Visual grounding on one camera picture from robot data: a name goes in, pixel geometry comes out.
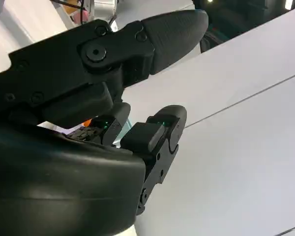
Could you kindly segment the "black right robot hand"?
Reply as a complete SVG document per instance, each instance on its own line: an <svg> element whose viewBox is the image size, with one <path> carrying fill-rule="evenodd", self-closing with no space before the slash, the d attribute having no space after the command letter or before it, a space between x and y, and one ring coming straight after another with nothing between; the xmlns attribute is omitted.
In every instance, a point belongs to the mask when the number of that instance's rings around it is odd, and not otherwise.
<svg viewBox="0 0 295 236"><path fill-rule="evenodd" d="M0 236L112 236L143 213L177 154L187 111L169 105L114 140L125 88L174 64L208 28L202 10L112 31L95 20L10 53L0 73Z"/></svg>

